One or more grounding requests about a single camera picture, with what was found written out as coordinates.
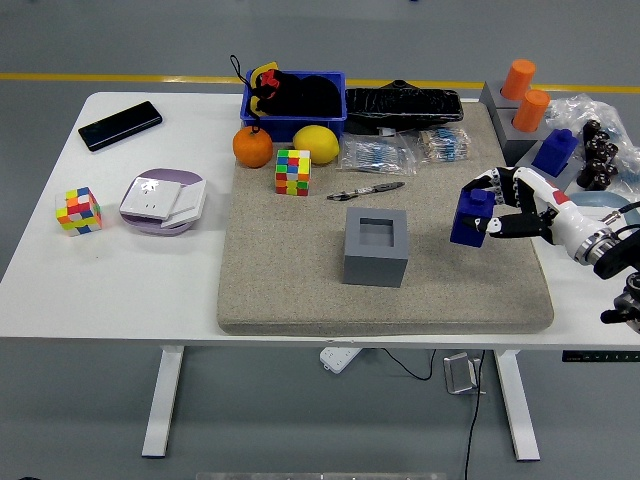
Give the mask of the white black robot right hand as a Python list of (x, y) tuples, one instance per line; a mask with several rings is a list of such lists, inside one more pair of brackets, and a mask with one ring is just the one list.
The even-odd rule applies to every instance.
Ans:
[(574, 256), (583, 244), (608, 229), (603, 222), (584, 216), (564, 191), (529, 167), (495, 167), (462, 190), (489, 191), (496, 205), (519, 210), (490, 219), (463, 218), (465, 225), (494, 238), (541, 237), (551, 245), (564, 246)]

